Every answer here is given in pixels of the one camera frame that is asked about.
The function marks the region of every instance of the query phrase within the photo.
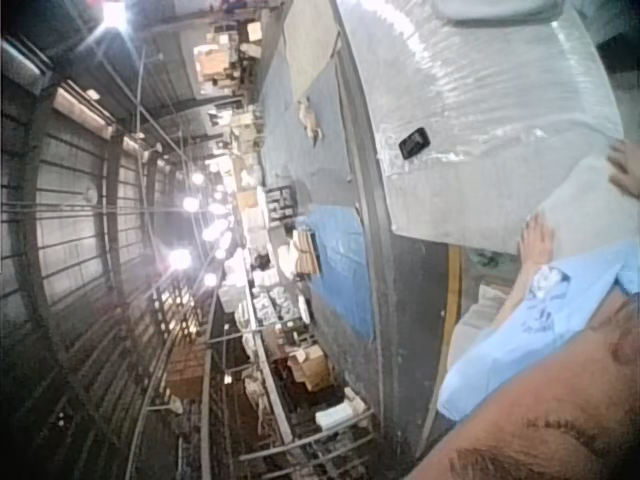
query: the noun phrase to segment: blue mat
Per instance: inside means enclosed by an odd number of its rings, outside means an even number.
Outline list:
[[[320,275],[311,289],[320,295],[359,336],[373,338],[371,288],[364,232],[351,208],[312,205],[299,223],[315,232]]]

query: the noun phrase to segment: plastic wrap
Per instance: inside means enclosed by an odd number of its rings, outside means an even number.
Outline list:
[[[574,129],[621,134],[607,77],[577,14],[551,23],[456,27],[430,1],[339,0],[385,174],[535,148]],[[398,144],[424,127],[410,161]]]
[[[338,0],[396,233],[514,251],[522,223],[622,126],[577,13],[456,26],[430,1]],[[398,144],[424,127],[429,148]]]

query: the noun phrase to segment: cardboard box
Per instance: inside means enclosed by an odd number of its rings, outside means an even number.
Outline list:
[[[289,356],[287,365],[291,368],[296,382],[304,382],[307,390],[317,392],[332,385],[331,371],[324,352],[318,345],[304,349],[304,360],[300,361],[300,351]]]

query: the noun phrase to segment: smartphone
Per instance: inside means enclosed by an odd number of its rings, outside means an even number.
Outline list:
[[[399,147],[400,152],[402,153],[402,158],[409,160],[429,145],[431,145],[429,135],[427,135],[427,131],[424,128],[420,127],[412,132],[407,138],[402,140]]]

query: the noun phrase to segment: stacked box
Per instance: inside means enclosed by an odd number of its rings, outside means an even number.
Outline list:
[[[167,365],[167,387],[181,400],[198,400],[202,396],[204,344],[181,345],[173,349]]]

